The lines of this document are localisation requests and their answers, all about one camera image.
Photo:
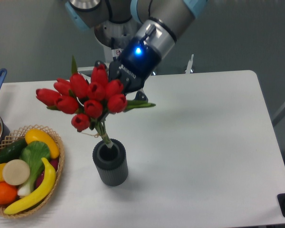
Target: fruit basket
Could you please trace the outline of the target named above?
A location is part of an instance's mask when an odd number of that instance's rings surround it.
[[[6,146],[8,146],[9,144],[11,144],[11,143],[13,143],[13,142],[15,142],[21,138],[24,138],[25,134],[30,129],[39,129],[39,130],[46,132],[54,140],[54,142],[57,144],[57,146],[59,148],[60,155],[59,155],[58,169],[56,171],[56,180],[54,183],[54,187],[52,188],[50,193],[39,204],[35,205],[32,208],[29,208],[29,209],[24,210],[22,212],[19,212],[17,214],[7,215],[4,213],[6,206],[5,207],[0,206],[0,216],[8,218],[8,219],[10,219],[10,218],[11,219],[19,219],[19,218],[29,216],[29,215],[35,213],[36,211],[38,211],[39,209],[41,209],[44,205],[46,205],[46,203],[49,201],[49,199],[53,195],[55,189],[57,188],[57,185],[59,183],[60,176],[61,176],[61,173],[63,170],[63,166],[64,166],[65,152],[64,152],[64,146],[63,146],[62,140],[55,131],[53,131],[51,128],[49,128],[47,126],[42,126],[42,125],[32,126],[32,125],[30,125],[30,126],[24,126],[22,128],[19,128],[18,130],[15,130],[14,132],[12,132],[8,136],[6,136],[5,139],[2,141],[2,143],[0,145],[0,151],[3,148],[5,148]]]

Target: red tulip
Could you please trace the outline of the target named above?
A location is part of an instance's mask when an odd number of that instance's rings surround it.
[[[36,98],[47,106],[55,105],[55,101],[60,97],[60,93],[51,89],[37,89]]]
[[[125,110],[128,102],[123,94],[113,95],[108,101],[108,109],[111,113],[120,113]]]
[[[91,82],[97,82],[104,88],[108,84],[108,74],[106,73],[105,66],[103,64],[95,66],[91,74]]]
[[[79,99],[86,97],[88,83],[82,75],[78,73],[73,74],[70,77],[70,83],[75,96]]]
[[[57,82],[54,83],[54,88],[64,96],[69,96],[68,91],[71,90],[71,83],[62,78],[57,78]]]
[[[58,110],[66,114],[74,114],[79,108],[79,104],[76,99],[70,96],[60,96],[56,101],[55,105]]]
[[[98,101],[88,100],[84,103],[84,106],[85,113],[94,119],[97,119],[103,113],[103,106]]]
[[[105,98],[105,88],[97,82],[92,82],[87,89],[87,96],[91,100],[102,101]]]
[[[123,91],[123,84],[119,79],[115,79],[105,87],[105,98],[109,100],[109,98],[115,94],[120,94]]]
[[[90,126],[90,119],[87,115],[80,113],[72,118],[71,123],[78,132],[81,132]]]

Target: bok choy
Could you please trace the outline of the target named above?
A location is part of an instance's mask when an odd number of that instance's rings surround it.
[[[21,152],[19,157],[25,161],[30,169],[30,175],[26,182],[21,184],[18,188],[18,195],[25,197],[29,195],[35,186],[37,177],[44,170],[44,164],[41,158],[50,159],[50,150],[44,142],[34,141],[27,145]]]

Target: gray wall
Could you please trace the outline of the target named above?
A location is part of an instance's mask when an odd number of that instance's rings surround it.
[[[64,2],[0,1],[0,68],[9,71],[6,82],[69,78],[72,55],[80,67],[104,60],[93,32],[75,28]],[[198,73],[255,71],[273,115],[285,100],[285,0],[209,0],[158,73],[182,73],[192,53]],[[285,154],[285,119],[275,132]]]

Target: tulip bouquet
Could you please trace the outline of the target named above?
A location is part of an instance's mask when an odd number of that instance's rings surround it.
[[[91,82],[85,80],[77,71],[74,57],[70,80],[58,78],[54,88],[56,91],[46,88],[37,89],[37,99],[48,109],[75,114],[71,124],[77,131],[82,132],[87,128],[96,129],[97,134],[93,136],[100,136],[108,148],[113,146],[105,129],[105,118],[108,114],[155,106],[147,101],[127,100],[123,94],[123,84],[118,79],[109,82],[106,67],[103,64],[94,67]]]

